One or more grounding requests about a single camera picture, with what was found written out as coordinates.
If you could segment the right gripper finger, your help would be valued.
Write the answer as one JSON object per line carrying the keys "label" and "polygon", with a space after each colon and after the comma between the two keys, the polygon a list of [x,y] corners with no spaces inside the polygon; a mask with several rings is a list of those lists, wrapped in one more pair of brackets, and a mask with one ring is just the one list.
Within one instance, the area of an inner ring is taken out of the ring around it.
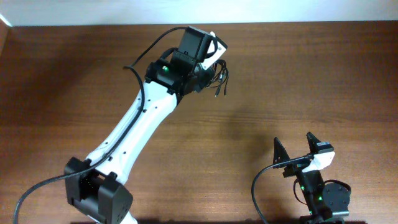
{"label": "right gripper finger", "polygon": [[273,164],[286,165],[290,160],[285,147],[282,145],[278,137],[275,137],[274,140],[274,156],[273,156]]}
{"label": "right gripper finger", "polygon": [[312,154],[318,154],[319,149],[317,144],[320,142],[320,140],[310,131],[306,134],[306,137],[310,148],[310,152]]}

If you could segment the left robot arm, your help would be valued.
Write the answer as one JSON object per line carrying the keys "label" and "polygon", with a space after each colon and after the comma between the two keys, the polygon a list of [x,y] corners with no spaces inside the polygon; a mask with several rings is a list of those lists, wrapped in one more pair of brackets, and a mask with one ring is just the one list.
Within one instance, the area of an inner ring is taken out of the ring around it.
{"label": "left robot arm", "polygon": [[136,223],[130,213],[133,196],[125,184],[139,154],[158,126],[182,98],[208,88],[221,76],[217,54],[202,62],[173,54],[152,62],[127,113],[109,136],[84,160],[65,166],[67,202],[96,223]]}

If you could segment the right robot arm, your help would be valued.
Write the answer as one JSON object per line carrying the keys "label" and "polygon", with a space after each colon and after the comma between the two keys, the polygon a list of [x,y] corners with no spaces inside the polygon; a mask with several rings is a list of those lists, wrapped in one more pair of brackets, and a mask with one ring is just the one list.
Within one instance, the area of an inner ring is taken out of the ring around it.
{"label": "right robot arm", "polygon": [[295,177],[299,184],[309,214],[301,216],[299,223],[343,223],[349,215],[351,187],[339,180],[324,180],[321,170],[328,167],[335,157],[334,147],[328,141],[319,140],[314,134],[306,134],[310,152],[291,159],[278,138],[274,138],[273,164],[283,168],[285,178]]}

